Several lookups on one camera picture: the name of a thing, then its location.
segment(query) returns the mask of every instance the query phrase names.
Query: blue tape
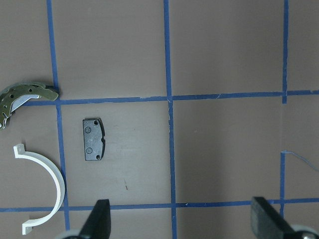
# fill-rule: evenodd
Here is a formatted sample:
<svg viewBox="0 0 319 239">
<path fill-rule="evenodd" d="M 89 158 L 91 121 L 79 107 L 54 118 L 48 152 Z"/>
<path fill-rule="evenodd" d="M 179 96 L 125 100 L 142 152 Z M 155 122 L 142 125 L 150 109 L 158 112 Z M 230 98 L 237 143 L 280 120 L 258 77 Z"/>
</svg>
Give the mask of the blue tape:
<svg viewBox="0 0 319 239">
<path fill-rule="evenodd" d="M 63 200 L 64 207 L 64 218 L 65 218 L 65 229 L 70 230 L 70 219 L 69 219 L 69 203 L 68 203 L 68 190 L 66 181 L 66 169 L 65 169 L 65 158 L 64 158 L 64 143 L 63 143 L 63 127 L 62 127 L 62 113 L 61 106 L 56 106 L 57 115 L 57 127 L 58 127 L 58 141 L 60 151 L 60 167 L 61 173 L 65 182 L 65 196 Z"/>
<path fill-rule="evenodd" d="M 287 103 L 289 0 L 284 0 L 283 104 Z"/>
<path fill-rule="evenodd" d="M 288 96 L 306 96 L 306 95 L 319 95 L 319 90 L 316 91 L 310 91 L 310 90 L 305 90 L 305 91 L 288 91 L 287 92 Z"/>
<path fill-rule="evenodd" d="M 174 101 L 187 100 L 209 100 L 209 99 L 228 99 L 228 98 L 248 98 L 248 97 L 280 97 L 283 92 L 247 92 L 247 93 L 223 93 L 211 95 L 185 95 L 173 96 Z"/>
<path fill-rule="evenodd" d="M 56 101 L 29 101 L 24 106 L 56 106 L 56 105 L 84 105 L 101 103 L 130 103 L 130 102 L 151 102 L 167 101 L 166 96 L 152 97 L 122 97 L 122 98 L 101 98 L 101 99 L 79 99 L 79 100 L 59 100 Z"/>
<path fill-rule="evenodd" d="M 51 51 L 51 65 L 52 65 L 52 76 L 53 76 L 53 86 L 59 89 L 58 83 L 58 68 L 56 63 L 55 55 L 55 43 L 54 43 L 54 28 L 53 28 L 53 14 L 52 14 L 52 1 L 46 1 L 47 16 L 48 16 L 48 28 L 49 28 L 49 41 L 50 41 L 50 51 Z"/>
<path fill-rule="evenodd" d="M 305 162 L 310 168 L 312 168 L 314 171 L 319 172 L 319 169 L 317 167 L 315 167 L 309 160 L 307 160 L 305 157 L 302 157 L 294 152 L 291 151 L 283 151 L 283 153 L 285 154 L 292 154 L 293 156 L 295 156 L 298 159 L 301 159 L 303 162 Z"/>
<path fill-rule="evenodd" d="M 172 239 L 177 239 L 176 226 L 176 193 L 175 193 L 175 159 L 174 159 L 174 120 L 173 99 L 170 74 L 170 43 L 169 43 L 169 0 L 164 0 L 164 38 L 165 38 L 165 71 L 166 71 L 166 93 L 168 100 L 168 125 L 169 125 L 169 154 L 170 154 L 170 198 L 171 198 L 171 228 Z"/>
<path fill-rule="evenodd" d="M 296 198 L 296 199 L 270 199 L 270 204 L 296 204 L 296 203 L 319 203 L 319 198 Z M 136 205 L 111 205 L 111 210 L 125 209 L 152 209 L 152 208 L 215 208 L 215 207 L 234 207 L 249 206 L 251 201 L 233 201 L 233 202 L 211 202 L 211 203 L 162 203 L 162 204 L 136 204 Z M 75 206 L 68 207 L 69 211 L 91 211 L 94 206 Z M 0 208 L 0 213 L 10 212 L 50 212 L 53 207 L 30 207 L 30 208 Z"/>
<path fill-rule="evenodd" d="M 284 216 L 285 208 L 285 161 L 286 153 L 283 151 L 280 153 L 280 215 Z"/>
</svg>

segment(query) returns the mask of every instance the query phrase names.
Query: white plastic clip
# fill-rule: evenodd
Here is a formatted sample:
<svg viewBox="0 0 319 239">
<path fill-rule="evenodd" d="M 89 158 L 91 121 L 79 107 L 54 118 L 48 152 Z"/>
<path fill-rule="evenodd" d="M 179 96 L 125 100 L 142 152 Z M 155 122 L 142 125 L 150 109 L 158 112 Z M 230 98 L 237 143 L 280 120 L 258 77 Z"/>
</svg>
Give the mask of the white plastic clip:
<svg viewBox="0 0 319 239">
<path fill-rule="evenodd" d="M 54 165 L 54 163 L 52 163 L 48 158 L 38 153 L 26 152 L 23 144 L 17 144 L 16 146 L 13 147 L 13 150 L 14 150 L 15 158 L 25 158 L 25 159 L 34 161 L 40 164 L 42 167 L 44 167 L 53 178 L 55 186 L 56 186 L 56 202 L 52 212 L 50 212 L 50 214 L 48 214 L 47 216 L 43 218 L 30 219 L 26 221 L 25 223 L 23 223 L 22 235 L 26 235 L 30 231 L 32 231 L 32 227 L 45 223 L 50 218 L 52 218 L 53 215 L 59 210 L 64 199 L 65 186 L 64 186 L 64 180 L 63 180 L 61 172 Z"/>
</svg>

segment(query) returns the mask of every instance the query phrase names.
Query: scuff mark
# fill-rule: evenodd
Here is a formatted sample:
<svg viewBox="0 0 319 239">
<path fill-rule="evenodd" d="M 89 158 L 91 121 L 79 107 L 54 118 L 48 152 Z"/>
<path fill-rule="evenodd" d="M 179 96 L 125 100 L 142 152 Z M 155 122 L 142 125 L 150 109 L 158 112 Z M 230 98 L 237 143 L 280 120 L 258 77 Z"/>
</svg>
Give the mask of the scuff mark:
<svg viewBox="0 0 319 239">
<path fill-rule="evenodd" d="M 127 186 L 127 183 L 126 183 L 126 180 L 124 179 L 124 183 L 125 183 L 125 188 L 126 190 L 128 190 L 128 186 Z"/>
</svg>

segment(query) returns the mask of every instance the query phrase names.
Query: green metal part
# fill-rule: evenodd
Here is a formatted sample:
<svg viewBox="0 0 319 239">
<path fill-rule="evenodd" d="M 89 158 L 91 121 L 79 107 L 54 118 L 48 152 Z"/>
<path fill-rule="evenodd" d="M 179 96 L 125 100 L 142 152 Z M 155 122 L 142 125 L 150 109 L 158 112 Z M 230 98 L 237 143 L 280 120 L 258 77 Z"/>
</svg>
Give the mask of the green metal part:
<svg viewBox="0 0 319 239">
<path fill-rule="evenodd" d="M 34 98 L 46 98 L 50 101 L 54 101 L 58 98 L 59 94 L 53 89 L 53 87 L 47 86 L 39 82 L 24 82 L 14 84 L 5 88 L 0 92 L 0 130 L 5 128 L 7 119 L 12 115 L 12 112 L 16 110 L 20 105 L 16 105 L 15 109 L 12 108 L 14 103 L 19 103 L 22 97 L 28 99 Z"/>
</svg>

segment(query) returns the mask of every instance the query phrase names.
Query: metal bracket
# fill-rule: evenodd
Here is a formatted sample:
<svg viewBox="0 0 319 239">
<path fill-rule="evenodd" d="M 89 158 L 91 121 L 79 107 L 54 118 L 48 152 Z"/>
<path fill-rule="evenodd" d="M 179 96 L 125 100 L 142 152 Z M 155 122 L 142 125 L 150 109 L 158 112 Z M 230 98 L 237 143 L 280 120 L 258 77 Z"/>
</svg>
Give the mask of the metal bracket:
<svg viewBox="0 0 319 239">
<path fill-rule="evenodd" d="M 84 119 L 83 136 L 85 160 L 101 160 L 105 150 L 105 132 L 102 120 Z"/>
<path fill-rule="evenodd" d="M 52 163 L 48 158 L 44 157 L 41 154 L 33 153 L 33 152 L 26 152 L 24 149 L 23 144 L 17 144 L 13 147 L 15 158 L 24 158 L 31 161 L 34 161 L 38 164 L 40 164 L 42 167 L 44 167 L 51 177 L 53 178 L 53 181 L 56 186 L 56 202 L 55 205 L 51 211 L 50 214 L 43 218 L 39 219 L 32 219 L 28 220 L 25 223 L 22 224 L 22 235 L 28 234 L 30 231 L 32 231 L 32 227 L 38 226 L 40 224 L 45 223 L 50 218 L 53 217 L 53 215 L 59 210 L 59 208 L 62 205 L 64 194 L 65 194 L 65 186 L 64 186 L 64 180 L 62 177 L 61 172 L 59 169 Z"/>
<path fill-rule="evenodd" d="M 308 227 L 295 230 L 263 197 L 252 198 L 250 218 L 257 239 L 319 239 Z"/>
<path fill-rule="evenodd" d="M 58 98 L 59 94 L 50 86 L 39 82 L 18 83 L 0 92 L 0 130 L 5 128 L 6 121 L 12 112 L 30 99 L 44 97 L 50 101 Z"/>
<path fill-rule="evenodd" d="M 111 212 L 108 199 L 98 200 L 81 230 L 66 231 L 55 239 L 109 239 Z"/>
</svg>

